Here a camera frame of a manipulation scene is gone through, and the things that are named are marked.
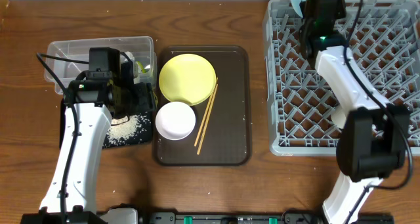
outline gray dish rack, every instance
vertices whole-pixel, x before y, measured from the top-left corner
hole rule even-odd
[[[346,1],[347,17],[335,23],[344,36],[358,8],[358,0]],[[270,150],[279,156],[335,155],[341,130],[331,121],[331,113],[338,102],[300,54],[301,24],[290,0],[268,3],[262,28]],[[420,155],[419,34],[417,1],[365,0],[350,42],[359,67],[375,88],[410,109],[409,143],[414,155]]]

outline wood grain surface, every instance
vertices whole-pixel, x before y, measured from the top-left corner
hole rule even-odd
[[[279,157],[268,149],[262,21],[268,1],[12,1],[0,35],[0,223],[37,212],[58,159],[61,96],[35,57],[52,41],[149,35],[171,45],[239,45],[249,55],[252,157],[237,168],[165,168],[151,145],[104,150],[99,210],[133,203],[149,211],[282,213],[315,210],[339,174],[334,157]],[[420,220],[420,159],[403,190],[375,190],[363,212]],[[392,174],[387,185],[406,171]]]
[[[9,6],[9,0],[0,0],[0,30],[3,23],[3,17],[6,14],[7,7]]]

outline wooden chopstick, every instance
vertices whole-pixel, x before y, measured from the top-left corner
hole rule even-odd
[[[206,119],[205,119],[205,125],[204,125],[204,129],[203,129],[203,135],[201,136],[201,140],[199,141],[197,155],[200,155],[201,146],[202,146],[203,141],[204,141],[205,130],[207,129],[207,124],[209,123],[209,118],[210,118],[210,114],[211,114],[211,109],[213,108],[213,103],[214,103],[214,101],[215,101],[215,97],[216,97],[216,92],[217,92],[217,87],[218,87],[218,86],[219,86],[219,85],[218,85],[218,84],[216,84],[215,91],[213,92],[213,97],[211,98],[211,103],[210,103],[209,114],[207,115],[207,117],[206,117]]]
[[[205,121],[205,117],[207,115],[207,112],[209,111],[209,106],[210,106],[211,99],[213,98],[215,90],[213,90],[213,92],[211,92],[210,97],[209,97],[209,101],[207,102],[207,106],[205,107],[204,116],[203,116],[203,119],[201,121],[201,125],[199,126],[198,134],[197,134],[197,138],[196,138],[196,142],[194,143],[194,146],[197,146],[197,142],[198,142],[198,139],[199,139],[200,134],[201,134],[201,129],[203,129],[203,124],[204,124],[204,121]]]

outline yellow plate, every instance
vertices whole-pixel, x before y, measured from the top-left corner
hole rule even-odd
[[[171,102],[193,106],[207,99],[216,86],[216,73],[205,58],[194,54],[176,56],[166,62],[159,76],[163,96]]]

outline brown tray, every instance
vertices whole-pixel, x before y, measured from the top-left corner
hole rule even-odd
[[[174,56],[192,53],[206,58],[219,78],[216,98],[200,155],[194,147],[207,101],[192,107],[196,126],[185,139],[170,141],[156,131],[153,155],[164,166],[238,166],[251,155],[248,55],[237,46],[168,47],[159,56],[158,70]],[[158,108],[169,101],[157,90]]]

